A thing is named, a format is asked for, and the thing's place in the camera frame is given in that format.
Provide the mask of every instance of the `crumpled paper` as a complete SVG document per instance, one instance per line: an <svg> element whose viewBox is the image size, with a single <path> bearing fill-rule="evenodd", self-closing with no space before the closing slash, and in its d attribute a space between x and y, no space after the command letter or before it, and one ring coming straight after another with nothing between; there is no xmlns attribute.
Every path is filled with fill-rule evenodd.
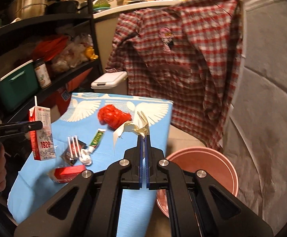
<svg viewBox="0 0 287 237"><path fill-rule="evenodd" d="M145 137L150 134L149 123L147 117L142 111L138 111L134 116L133 121L126 121L120 127L118 127L113 133L114 148L118 138L121 138L123 132L135 133Z"/></svg>

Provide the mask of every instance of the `white wing pattern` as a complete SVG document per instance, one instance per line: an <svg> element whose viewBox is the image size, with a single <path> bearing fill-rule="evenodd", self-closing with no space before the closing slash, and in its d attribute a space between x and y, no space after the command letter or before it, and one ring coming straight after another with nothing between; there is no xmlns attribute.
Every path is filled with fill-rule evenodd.
<svg viewBox="0 0 287 237"><path fill-rule="evenodd" d="M133 122L138 125L140 121L138 113L142 111L147 117L149 126L159 122L167 114L169 110L168 103L146 103L142 102L136 106L135 116Z"/></svg>
<svg viewBox="0 0 287 237"><path fill-rule="evenodd" d="M163 119L169 110L168 103L141 102L135 106L131 101L125 103L124 101L106 100L105 105L108 104L113 104L119 110L130 113L133 122L138 126L141 126L141 120L137 112L142 111L147 117L149 126L151 126Z"/></svg>
<svg viewBox="0 0 287 237"><path fill-rule="evenodd" d="M81 101L71 99L68 110L60 119L67 122L76 122L91 116L100 106L101 100Z"/></svg>
<svg viewBox="0 0 287 237"><path fill-rule="evenodd" d="M134 112L136 106L131 101L114 101L114 100L106 100L105 105L113 104L117 109L122 112L131 114L131 117L134 117Z"/></svg>

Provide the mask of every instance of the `white cooler lid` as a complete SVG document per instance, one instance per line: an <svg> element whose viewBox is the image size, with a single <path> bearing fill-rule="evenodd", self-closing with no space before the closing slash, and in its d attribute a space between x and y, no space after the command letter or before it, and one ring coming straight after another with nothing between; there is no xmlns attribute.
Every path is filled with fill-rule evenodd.
<svg viewBox="0 0 287 237"><path fill-rule="evenodd" d="M92 89L110 89L118 86L121 82L127 79L127 72L113 72L113 73L105 73L100 76L94 82L92 82Z"/></svg>

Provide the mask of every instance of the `gray fabric wall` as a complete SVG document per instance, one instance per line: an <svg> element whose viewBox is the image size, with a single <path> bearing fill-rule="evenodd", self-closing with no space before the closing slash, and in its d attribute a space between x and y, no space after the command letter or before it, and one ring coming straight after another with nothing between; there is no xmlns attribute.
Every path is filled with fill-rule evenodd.
<svg viewBox="0 0 287 237"><path fill-rule="evenodd" d="M238 198L276 234L287 222L287 0L244 7L246 58L223 149Z"/></svg>

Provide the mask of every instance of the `black pan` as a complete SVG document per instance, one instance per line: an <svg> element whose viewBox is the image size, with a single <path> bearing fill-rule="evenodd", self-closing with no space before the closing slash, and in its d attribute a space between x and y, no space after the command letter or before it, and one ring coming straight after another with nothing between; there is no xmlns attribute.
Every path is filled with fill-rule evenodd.
<svg viewBox="0 0 287 237"><path fill-rule="evenodd" d="M47 14L58 13L77 13L79 2L76 0L67 0L55 2L47 7Z"/></svg>

